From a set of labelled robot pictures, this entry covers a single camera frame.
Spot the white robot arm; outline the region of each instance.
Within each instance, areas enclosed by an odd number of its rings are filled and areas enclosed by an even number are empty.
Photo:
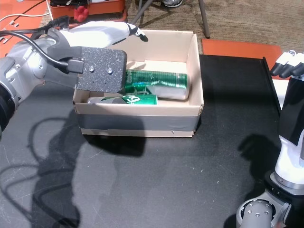
[[[265,192],[239,207],[237,228],[304,227],[304,54],[283,53],[271,75],[290,77],[279,121],[281,151],[275,171],[265,175]]]
[[[28,33],[47,36],[33,41],[23,35]],[[19,104],[45,82],[117,93],[124,85],[127,55],[105,47],[131,35],[148,41],[138,27],[125,22],[95,21],[69,30],[68,17],[38,29],[0,31],[0,37],[5,35],[24,41],[0,58],[0,136]]]

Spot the soda can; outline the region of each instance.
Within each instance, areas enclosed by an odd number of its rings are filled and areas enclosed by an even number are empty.
[[[189,96],[190,82],[186,74],[127,70],[125,94],[154,94],[158,98],[185,100]]]
[[[129,105],[157,105],[156,95],[126,95],[117,97],[90,97],[89,104],[129,104]]]

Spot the table surface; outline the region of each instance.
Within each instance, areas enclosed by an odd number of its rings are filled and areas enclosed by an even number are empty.
[[[84,137],[72,89],[35,89],[0,143],[0,227],[234,228],[275,166],[278,113],[261,60],[201,61],[193,138]]]

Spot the gray tape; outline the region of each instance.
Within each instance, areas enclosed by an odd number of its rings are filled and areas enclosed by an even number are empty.
[[[78,114],[81,128],[97,130],[194,131],[200,116],[135,116]]]

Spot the cardboard box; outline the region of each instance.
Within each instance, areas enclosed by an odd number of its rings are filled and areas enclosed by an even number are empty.
[[[203,90],[196,34],[145,30],[149,42],[131,36],[112,46],[127,53],[127,69],[186,73],[190,78],[185,101],[159,100],[158,105],[88,104],[89,97],[113,96],[75,90],[74,106],[82,134],[192,137],[203,108]]]

